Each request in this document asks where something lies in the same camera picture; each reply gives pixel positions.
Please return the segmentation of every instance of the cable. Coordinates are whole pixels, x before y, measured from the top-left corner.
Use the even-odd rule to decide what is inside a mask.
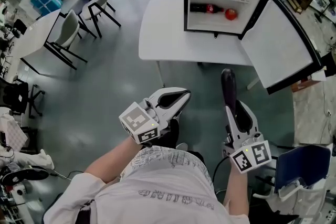
[[[322,91],[323,91],[323,112],[327,117],[329,117],[328,112],[325,112],[325,107],[326,107],[326,95],[325,94],[326,93],[324,91],[324,83],[322,83]]]
[[[14,158],[14,150],[13,150],[13,148],[12,148],[10,145],[7,145],[7,144],[5,144],[5,143],[2,143],[1,140],[0,140],[0,144],[1,144],[1,145],[4,145],[4,146],[6,146],[6,147],[8,147],[9,150],[12,149],[12,152],[13,152],[13,154],[12,154],[11,156],[9,156],[9,157],[7,157],[7,156],[1,156],[1,155],[0,155],[0,158]]]
[[[217,192],[215,193],[215,195],[217,195],[218,193],[223,193],[223,192],[225,192],[225,191],[226,191],[226,189],[221,189],[221,190],[217,191]]]
[[[50,174],[51,176],[58,176],[58,177],[60,177],[60,178],[62,178],[62,179],[67,179],[67,180],[69,180],[69,181],[71,181],[72,179],[70,179],[69,178],[69,176],[72,174],[72,173],[84,173],[84,172],[82,172],[82,171],[79,171],[79,170],[75,170],[75,171],[71,171],[69,174],[68,174],[68,176],[64,176],[64,175],[62,175],[62,174],[60,174],[59,172],[57,172],[57,171],[55,171],[55,170],[53,170],[56,174]]]
[[[64,176],[64,175],[62,175],[62,174],[60,174],[59,172],[57,172],[57,171],[55,171],[55,170],[53,170],[53,171],[56,173],[56,176],[58,176],[58,177],[60,177],[60,178],[62,178],[62,179],[67,179],[67,180],[71,181],[70,178],[68,178],[68,177],[66,177],[66,176]]]
[[[326,128],[326,125],[327,123],[329,122],[328,124],[328,132],[329,132],[329,136],[332,137],[332,135],[330,135],[330,131],[331,131],[331,115],[328,114],[328,112],[325,111],[325,107],[326,107],[326,93],[324,91],[324,83],[322,84],[322,90],[323,90],[323,112],[324,112],[324,115],[327,117],[327,120],[326,120],[326,123],[324,124],[323,126],[323,129],[322,129],[322,133],[321,133],[321,139],[320,139],[320,144],[322,143],[322,138],[323,138],[323,132],[324,132],[324,129]]]
[[[57,200],[62,196],[63,193],[59,193],[57,194],[55,200],[51,203],[51,205],[49,205],[47,207],[47,209],[44,211],[43,215],[42,215],[42,220],[41,220],[41,223],[44,224],[44,216],[46,214],[46,212],[55,204],[55,202],[57,202]]]
[[[212,183],[213,183],[213,184],[215,184],[215,176],[216,176],[216,172],[217,172],[219,166],[220,166],[221,163],[222,163],[223,161],[225,161],[227,158],[229,158],[229,156],[224,157],[224,158],[217,164],[216,169],[215,169],[215,171],[214,171],[214,175],[213,175],[213,177],[212,177]]]
[[[78,170],[75,170],[75,171],[71,171],[69,174],[68,174],[68,178],[69,176],[72,174],[72,173],[84,173],[83,171],[78,171]]]

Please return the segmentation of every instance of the white chair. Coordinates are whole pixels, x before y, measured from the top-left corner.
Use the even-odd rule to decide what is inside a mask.
[[[69,58],[67,58],[61,50],[65,50],[67,53],[77,57],[78,59],[87,62],[87,60],[79,57],[77,54],[74,54],[73,52],[69,51],[69,48],[74,41],[76,35],[78,35],[80,38],[81,36],[78,33],[79,31],[79,23],[78,23],[78,17],[76,16],[75,12],[71,10],[67,17],[65,18],[62,29],[59,37],[54,42],[48,42],[54,49],[58,51],[61,56],[63,56],[69,63],[72,63]]]
[[[280,215],[297,215],[300,218],[316,218],[324,204],[326,190],[307,189],[299,180],[281,188],[278,193],[262,196],[253,194],[253,197],[266,200],[272,212]]]
[[[94,26],[98,32],[99,37],[101,36],[99,27],[98,27],[98,18],[97,15],[100,15],[102,12],[109,17],[113,22],[115,22],[119,27],[121,26],[117,20],[115,20],[110,14],[106,12],[106,6],[112,9],[114,12],[116,11],[108,2],[107,0],[91,0],[83,7],[82,17],[84,20],[93,20]]]

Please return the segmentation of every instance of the red apple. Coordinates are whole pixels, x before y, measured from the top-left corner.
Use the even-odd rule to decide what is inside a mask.
[[[238,13],[233,9],[233,8],[228,8],[225,12],[225,17],[228,20],[234,20],[235,18],[237,18]]]

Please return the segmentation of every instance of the gray floor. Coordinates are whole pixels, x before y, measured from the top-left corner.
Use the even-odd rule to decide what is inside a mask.
[[[22,79],[28,77],[30,84],[38,84],[46,91],[40,104],[44,115],[29,125],[39,128],[40,146],[52,156],[56,171],[67,175],[72,170],[84,170],[125,139],[127,134],[118,116],[133,101],[141,101],[160,87],[155,63],[142,61],[138,56],[139,31],[148,1],[109,0],[122,27],[118,28],[105,15],[99,17],[103,38],[94,40],[85,35],[71,46],[72,51],[89,61],[84,64],[74,59],[77,71],[46,50],[27,59],[45,75],[32,71],[28,75],[22,66]],[[92,22],[88,26],[96,32]],[[59,23],[52,35],[57,35],[57,31]],[[185,87],[192,92],[181,116],[180,141],[204,156],[210,175],[222,158],[220,143],[226,137],[220,85],[225,67],[234,69],[238,97],[254,111],[264,136],[282,145],[293,142],[293,100],[289,88],[268,95],[258,83],[247,91],[246,85],[256,77],[252,67],[206,63],[200,68],[196,63],[163,62],[166,86]],[[226,188],[227,178],[226,163],[216,176],[216,189]],[[38,223],[45,208],[69,181],[49,177],[31,184],[34,191],[28,195],[28,206]]]
[[[324,17],[322,24],[317,22],[314,12],[314,9],[308,8],[301,15],[295,13],[295,16],[309,38],[314,40],[320,56],[324,56],[329,49],[328,44],[333,43],[330,37],[336,36],[336,28]],[[332,135],[336,131],[335,96],[335,76],[293,94],[296,144],[332,142]]]

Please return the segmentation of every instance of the person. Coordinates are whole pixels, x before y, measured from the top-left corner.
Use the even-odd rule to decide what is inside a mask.
[[[10,26],[14,26],[14,22],[15,22],[15,16],[17,14],[17,9],[14,10],[13,14],[11,14],[7,7],[5,7],[3,10],[2,10],[2,14],[4,15],[5,17],[5,24],[9,24]]]
[[[248,224],[247,175],[231,165],[221,204],[200,154],[173,145],[176,128],[171,120],[171,132],[152,147],[128,137],[94,161],[46,211],[44,223]]]

